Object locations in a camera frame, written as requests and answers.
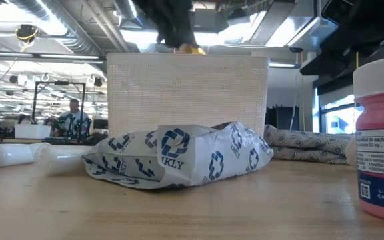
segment pill bottle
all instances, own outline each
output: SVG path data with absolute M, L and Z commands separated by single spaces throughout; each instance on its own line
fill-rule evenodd
M 361 208 L 384 218 L 384 59 L 353 73 L 357 120 L 358 190 Z

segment desk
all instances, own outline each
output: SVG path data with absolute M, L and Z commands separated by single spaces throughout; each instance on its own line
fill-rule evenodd
M 175 191 L 83 175 L 0 168 L 0 239 L 384 240 L 358 207 L 350 166 L 272 161 L 262 171 Z
M 15 139 L 15 138 L 0 138 L 0 143 L 42 143 L 44 139 Z

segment white bottle cap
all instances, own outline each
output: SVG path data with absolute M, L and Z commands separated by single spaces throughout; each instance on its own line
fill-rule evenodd
M 363 65 L 353 72 L 356 99 L 384 93 L 384 59 Z

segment white cylinder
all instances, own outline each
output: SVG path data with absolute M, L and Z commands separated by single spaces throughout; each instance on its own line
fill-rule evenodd
M 39 170 L 45 176 L 85 172 L 81 156 L 91 148 L 91 146 L 44 146 L 36 154 Z
M 32 149 L 48 143 L 0 144 L 0 167 L 33 163 Z

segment white mesh basket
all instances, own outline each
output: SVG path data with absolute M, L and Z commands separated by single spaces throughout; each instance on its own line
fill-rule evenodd
M 265 57 L 108 54 L 109 135 L 227 121 L 262 135 L 268 67 Z

